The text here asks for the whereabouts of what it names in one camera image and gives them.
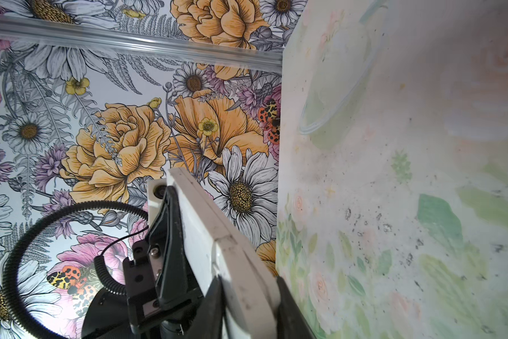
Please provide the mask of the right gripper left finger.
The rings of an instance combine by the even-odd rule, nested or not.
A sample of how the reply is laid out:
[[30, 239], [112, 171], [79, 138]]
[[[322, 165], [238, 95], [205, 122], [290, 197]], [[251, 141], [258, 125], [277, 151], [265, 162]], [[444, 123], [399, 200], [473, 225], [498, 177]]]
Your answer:
[[188, 339], [221, 339], [225, 313], [222, 280], [213, 278], [196, 317], [186, 333]]

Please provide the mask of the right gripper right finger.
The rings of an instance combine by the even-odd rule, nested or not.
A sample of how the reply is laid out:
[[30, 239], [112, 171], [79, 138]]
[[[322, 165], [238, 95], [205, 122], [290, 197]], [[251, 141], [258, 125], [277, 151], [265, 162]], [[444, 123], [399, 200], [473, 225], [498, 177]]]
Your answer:
[[277, 277], [281, 302], [277, 311], [278, 339], [315, 339], [285, 280]]

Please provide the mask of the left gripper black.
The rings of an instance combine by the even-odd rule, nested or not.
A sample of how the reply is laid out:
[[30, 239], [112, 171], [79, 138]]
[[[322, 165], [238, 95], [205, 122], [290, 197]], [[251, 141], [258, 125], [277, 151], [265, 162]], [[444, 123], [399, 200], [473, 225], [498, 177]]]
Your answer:
[[146, 240], [122, 262], [124, 281], [94, 260], [103, 288], [85, 315], [83, 338], [186, 338], [203, 294], [186, 258], [179, 195], [173, 186], [152, 189]]

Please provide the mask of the white remote control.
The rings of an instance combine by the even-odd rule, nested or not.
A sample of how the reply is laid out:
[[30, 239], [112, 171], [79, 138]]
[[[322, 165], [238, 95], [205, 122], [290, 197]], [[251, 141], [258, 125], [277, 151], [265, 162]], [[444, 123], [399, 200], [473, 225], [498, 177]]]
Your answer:
[[178, 195], [186, 258], [201, 291], [214, 277], [223, 283], [225, 338], [276, 338], [281, 297], [277, 280], [253, 245], [184, 168], [173, 168], [147, 185], [149, 223], [163, 204], [157, 188]]

